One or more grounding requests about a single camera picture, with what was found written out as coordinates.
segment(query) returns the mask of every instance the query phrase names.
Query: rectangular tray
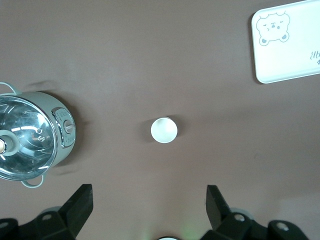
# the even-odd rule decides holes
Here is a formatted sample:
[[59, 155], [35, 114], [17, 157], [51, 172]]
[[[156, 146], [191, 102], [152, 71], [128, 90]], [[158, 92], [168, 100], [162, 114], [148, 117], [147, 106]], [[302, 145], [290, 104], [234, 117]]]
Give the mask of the rectangular tray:
[[320, 74], [320, 0], [259, 10], [251, 24], [261, 83]]

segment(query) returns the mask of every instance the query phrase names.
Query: bear drawing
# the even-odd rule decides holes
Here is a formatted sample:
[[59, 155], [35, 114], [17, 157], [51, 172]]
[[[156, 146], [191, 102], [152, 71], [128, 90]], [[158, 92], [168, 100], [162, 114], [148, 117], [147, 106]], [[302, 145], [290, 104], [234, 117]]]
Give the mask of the bear drawing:
[[256, 28], [260, 33], [259, 43], [262, 46], [268, 45], [270, 41], [280, 40], [286, 42], [289, 39], [288, 25], [290, 23], [290, 17], [283, 13], [269, 14], [267, 17], [260, 19], [256, 23]]

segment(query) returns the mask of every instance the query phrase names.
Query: light blue handle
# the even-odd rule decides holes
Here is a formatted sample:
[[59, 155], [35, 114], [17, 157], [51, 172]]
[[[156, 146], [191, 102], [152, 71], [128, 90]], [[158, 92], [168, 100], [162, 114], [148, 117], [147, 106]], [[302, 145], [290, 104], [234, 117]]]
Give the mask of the light blue handle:
[[3, 93], [3, 94], [0, 94], [0, 96], [1, 96], [1, 95], [19, 95], [19, 94], [22, 94], [21, 91], [19, 91], [18, 89], [16, 89], [16, 87], [13, 86], [13, 85], [11, 85], [10, 83], [4, 82], [4, 81], [0, 81], [0, 84], [8, 86], [8, 87], [11, 88], [11, 90], [13, 91], [13, 93]]
[[45, 177], [46, 177], [46, 174], [41, 175], [41, 182], [39, 184], [37, 184], [37, 185], [33, 185], [33, 184], [28, 183], [28, 180], [23, 180], [23, 181], [21, 181], [21, 183], [24, 186], [26, 186], [27, 188], [36, 189], [36, 188], [40, 187], [44, 183]]

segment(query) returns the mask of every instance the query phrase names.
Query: white cup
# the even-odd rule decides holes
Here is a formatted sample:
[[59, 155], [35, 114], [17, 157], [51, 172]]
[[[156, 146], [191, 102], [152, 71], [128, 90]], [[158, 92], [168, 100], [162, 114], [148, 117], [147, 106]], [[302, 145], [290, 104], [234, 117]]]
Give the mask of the white cup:
[[159, 143], [172, 142], [178, 134], [178, 128], [174, 121], [164, 116], [154, 121], [151, 126], [151, 135]]

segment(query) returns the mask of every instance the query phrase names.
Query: glass lid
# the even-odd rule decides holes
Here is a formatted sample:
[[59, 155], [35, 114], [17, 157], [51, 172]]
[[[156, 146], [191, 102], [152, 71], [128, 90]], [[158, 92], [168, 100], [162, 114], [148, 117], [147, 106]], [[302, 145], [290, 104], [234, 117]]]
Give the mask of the glass lid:
[[28, 180], [42, 175], [57, 153], [56, 133], [42, 111], [31, 102], [0, 97], [0, 177]]

